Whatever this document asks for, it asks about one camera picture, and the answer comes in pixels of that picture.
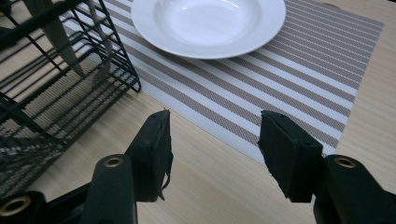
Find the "striped placemat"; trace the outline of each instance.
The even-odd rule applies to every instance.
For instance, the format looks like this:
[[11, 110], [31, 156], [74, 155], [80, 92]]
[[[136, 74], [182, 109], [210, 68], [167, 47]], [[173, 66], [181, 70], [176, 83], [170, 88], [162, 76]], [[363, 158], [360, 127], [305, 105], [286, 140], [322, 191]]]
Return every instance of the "striped placemat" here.
[[202, 61], [150, 45], [133, 26], [130, 1], [106, 7], [142, 91], [261, 164], [263, 109], [287, 115], [334, 153], [383, 26], [311, 0], [286, 0], [285, 24], [270, 43]]

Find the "wooden table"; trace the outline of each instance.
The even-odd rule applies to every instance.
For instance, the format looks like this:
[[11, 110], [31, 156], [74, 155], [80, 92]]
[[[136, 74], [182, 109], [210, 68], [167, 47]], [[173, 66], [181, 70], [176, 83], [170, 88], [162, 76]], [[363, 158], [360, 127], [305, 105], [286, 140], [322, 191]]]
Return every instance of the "wooden table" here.
[[[336, 149], [362, 162], [396, 193], [396, 4], [320, 0], [385, 23]], [[31, 189], [52, 200], [91, 181], [94, 165], [123, 153], [151, 113], [145, 93], [122, 97]], [[175, 159], [166, 201], [139, 203], [139, 223], [315, 223], [313, 204], [293, 204], [268, 170], [171, 111]]]

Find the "wire basket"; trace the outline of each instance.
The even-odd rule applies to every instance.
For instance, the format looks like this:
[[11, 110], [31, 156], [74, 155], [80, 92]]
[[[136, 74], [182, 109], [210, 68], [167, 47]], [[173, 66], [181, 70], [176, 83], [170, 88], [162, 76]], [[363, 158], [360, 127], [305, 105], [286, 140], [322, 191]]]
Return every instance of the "wire basket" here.
[[3, 10], [13, 28], [0, 35], [0, 198], [27, 189], [125, 92], [141, 88], [103, 1], [3, 8], [11, 7], [33, 16], [16, 21]]

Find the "knife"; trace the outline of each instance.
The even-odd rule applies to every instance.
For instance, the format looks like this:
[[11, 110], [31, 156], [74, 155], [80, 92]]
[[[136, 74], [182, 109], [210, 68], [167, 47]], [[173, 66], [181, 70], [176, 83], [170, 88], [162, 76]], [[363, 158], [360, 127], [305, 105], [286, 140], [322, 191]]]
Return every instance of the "knife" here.
[[[23, 0], [23, 3], [26, 5], [32, 16], [38, 15], [45, 9], [53, 6], [51, 0]], [[64, 27], [62, 26], [59, 18], [56, 18], [54, 21], [51, 21], [49, 24], [45, 25], [42, 28], [47, 38], [49, 39], [49, 42], [53, 45], [53, 47], [55, 47], [55, 49], [61, 55], [64, 61], [72, 67], [75, 73], [83, 77], [84, 72], [82, 71], [79, 63], [72, 65], [73, 63], [78, 61], [78, 58], [73, 51], [72, 46], [70, 45], [66, 31], [64, 30]]]
[[[109, 41], [108, 39], [106, 39], [106, 34], [103, 32], [102, 27], [99, 24], [99, 18], [96, 14], [96, 9], [95, 9], [95, 4], [92, 0], [86, 0], [85, 1], [88, 5], [88, 8], [90, 9], [90, 13], [92, 16], [92, 20], [95, 24], [98, 24], [95, 27], [95, 31], [99, 34], [99, 36], [102, 38], [102, 40], [104, 41], [103, 44], [105, 45], [106, 48], [106, 56], [109, 58], [111, 57], [111, 53], [113, 51], [113, 47], [111, 45], [111, 41]], [[110, 69], [110, 60], [108, 60], [106, 63], [103, 64], [102, 68], [96, 73], [95, 82], [98, 82], [102, 79], [105, 79], [108, 75], [108, 71]]]

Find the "dish rack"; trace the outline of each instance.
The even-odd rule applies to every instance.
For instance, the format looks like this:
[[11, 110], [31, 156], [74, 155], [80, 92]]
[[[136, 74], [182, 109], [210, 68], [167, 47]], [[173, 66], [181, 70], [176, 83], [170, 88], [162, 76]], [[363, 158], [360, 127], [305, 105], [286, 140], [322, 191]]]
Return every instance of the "dish rack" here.
[[[34, 9], [37, 2], [48, 5]], [[0, 198], [27, 189], [125, 92], [141, 89], [102, 0], [7, 4], [0, 9], [0, 21], [12, 23], [0, 34]], [[17, 21], [11, 8], [33, 16]]]

